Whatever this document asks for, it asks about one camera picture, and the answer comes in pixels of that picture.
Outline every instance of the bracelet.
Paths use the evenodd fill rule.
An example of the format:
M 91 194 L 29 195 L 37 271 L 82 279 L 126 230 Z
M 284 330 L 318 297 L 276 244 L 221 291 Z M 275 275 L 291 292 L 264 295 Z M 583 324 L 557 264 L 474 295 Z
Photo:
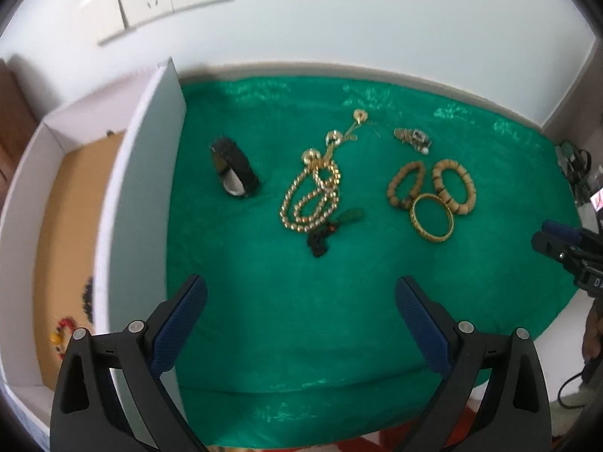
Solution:
M 89 323 L 92 323 L 92 284 L 93 278 L 90 277 L 86 282 L 86 286 L 84 287 L 84 293 L 81 296 L 83 309 L 86 314 L 86 318 L 88 318 Z
M 402 180 L 406 178 L 410 172 L 418 170 L 417 179 L 414 182 L 408 195 L 404 199 L 400 200 L 396 197 L 396 188 L 402 183 Z M 423 188 L 423 181 L 425 179 L 425 165 L 423 161 L 411 161 L 411 163 L 405 164 L 400 168 L 399 172 L 396 173 L 391 182 L 387 185 L 387 198 L 390 199 L 390 205 L 399 209 L 408 210 L 412 205 L 412 201 L 417 198 L 418 193 Z
M 463 183 L 465 184 L 465 188 L 467 189 L 467 202 L 458 203 L 448 193 L 448 190 L 446 190 L 444 186 L 444 181 L 442 180 L 442 172 L 444 170 L 454 170 L 461 177 Z M 438 163 L 433 166 L 431 176 L 433 178 L 433 187 L 435 188 L 436 193 L 442 202 L 444 202 L 445 205 L 450 209 L 450 211 L 453 212 L 453 214 L 469 214 L 469 212 L 475 208 L 475 202 L 477 200 L 477 190 L 475 189 L 475 184 L 471 179 L 471 175 L 469 175 L 467 172 L 467 169 L 463 165 L 459 164 L 458 161 L 438 161 Z
M 224 190 L 234 197 L 251 195 L 260 184 L 249 160 L 236 143 L 227 137 L 219 138 L 210 148 L 213 166 Z
M 427 232 L 425 228 L 419 223 L 417 219 L 416 206 L 417 203 L 423 199 L 434 200 L 436 203 L 439 203 L 439 205 L 441 205 L 445 209 L 446 217 L 448 218 L 448 232 L 444 236 L 435 236 Z M 431 241 L 432 243 L 441 243 L 443 241 L 446 241 L 452 235 L 452 231 L 454 231 L 454 217 L 452 215 L 452 212 L 450 211 L 450 208 L 445 204 L 442 199 L 432 193 L 422 193 L 416 199 L 414 199 L 411 205 L 410 217 L 412 227 L 415 228 L 415 230 L 421 235 L 422 238 L 426 239 L 427 241 Z
M 68 328 L 71 333 L 75 331 L 75 321 L 73 318 L 63 318 L 57 323 L 57 328 L 50 334 L 50 341 L 55 345 L 54 349 L 58 353 L 58 357 L 62 360 L 65 358 L 65 352 L 61 349 L 65 337 L 63 331 Z

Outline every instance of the brown cardboard bottom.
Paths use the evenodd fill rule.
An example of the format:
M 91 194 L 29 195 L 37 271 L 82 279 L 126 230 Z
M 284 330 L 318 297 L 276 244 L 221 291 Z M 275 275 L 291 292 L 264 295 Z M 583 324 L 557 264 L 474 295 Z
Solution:
M 59 320 L 93 332 L 82 294 L 92 275 L 101 207 L 123 138 L 116 134 L 68 153 L 46 204 L 34 273 L 34 337 L 42 381 L 54 390 L 61 366 L 50 334 Z M 61 348 L 68 341 L 65 338 Z

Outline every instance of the black smartwatch band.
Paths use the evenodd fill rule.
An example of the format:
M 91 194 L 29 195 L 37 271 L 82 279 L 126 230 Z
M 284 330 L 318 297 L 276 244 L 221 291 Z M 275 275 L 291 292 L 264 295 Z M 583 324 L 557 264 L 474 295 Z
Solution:
M 239 149 L 236 143 L 227 137 L 219 138 L 211 146 L 213 166 L 226 190 L 232 196 L 251 195 L 260 184 L 259 178 L 251 169 L 249 160 Z M 242 190 L 232 184 L 232 176 L 242 185 Z

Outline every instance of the wooden cabinet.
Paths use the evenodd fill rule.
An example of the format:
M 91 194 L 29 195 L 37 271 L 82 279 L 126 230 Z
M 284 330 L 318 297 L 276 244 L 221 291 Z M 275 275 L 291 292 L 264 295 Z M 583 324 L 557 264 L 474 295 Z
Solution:
M 0 206 L 36 126 L 16 78 L 0 60 Z

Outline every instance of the wooden bead bracelet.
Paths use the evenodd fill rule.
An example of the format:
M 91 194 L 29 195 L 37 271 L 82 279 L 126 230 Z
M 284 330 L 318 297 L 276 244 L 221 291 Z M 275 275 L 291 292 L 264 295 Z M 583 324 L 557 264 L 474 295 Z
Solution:
M 454 198 L 448 193 L 448 190 L 446 190 L 444 181 L 442 180 L 442 172 L 444 170 L 454 170 L 461 177 L 461 180 L 467 189 L 467 201 L 465 203 L 456 202 L 456 200 L 454 200 Z M 475 189 L 475 184 L 467 172 L 467 169 L 463 165 L 459 164 L 458 161 L 438 161 L 438 163 L 433 166 L 431 176 L 433 179 L 433 187 L 435 188 L 435 192 L 438 194 L 438 197 L 442 199 L 442 202 L 448 206 L 453 214 L 469 214 L 469 212 L 475 208 L 475 202 L 477 200 L 477 190 Z
M 61 348 L 65 337 L 63 331 L 65 328 L 68 328 L 71 333 L 75 331 L 75 321 L 73 318 L 63 318 L 60 319 L 57 323 L 56 329 L 50 334 L 50 341 L 53 345 L 55 345 L 55 350 L 58 353 L 58 357 L 62 360 L 65 358 L 65 352 Z
M 406 178 L 410 172 L 418 170 L 417 179 L 414 182 L 408 195 L 400 200 L 396 197 L 396 188 L 402 183 L 402 180 Z M 408 210 L 411 208 L 412 201 L 415 200 L 423 188 L 423 181 L 425 180 L 425 165 L 423 161 L 411 161 L 411 163 L 405 164 L 398 173 L 391 179 L 391 182 L 387 185 L 387 198 L 390 199 L 390 205 L 399 209 Z

